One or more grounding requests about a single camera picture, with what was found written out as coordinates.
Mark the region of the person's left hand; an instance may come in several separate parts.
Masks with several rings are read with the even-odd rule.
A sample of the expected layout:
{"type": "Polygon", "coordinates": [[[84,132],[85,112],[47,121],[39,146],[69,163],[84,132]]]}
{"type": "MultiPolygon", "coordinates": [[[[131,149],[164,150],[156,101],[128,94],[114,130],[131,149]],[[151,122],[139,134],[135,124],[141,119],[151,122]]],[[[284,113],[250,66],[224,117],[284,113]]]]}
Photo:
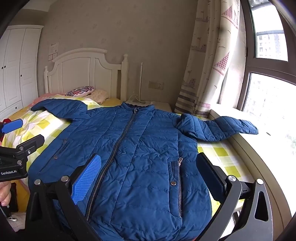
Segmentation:
{"type": "Polygon", "coordinates": [[[7,206],[11,199],[11,182],[1,182],[0,183],[0,202],[2,206],[7,206]]]}

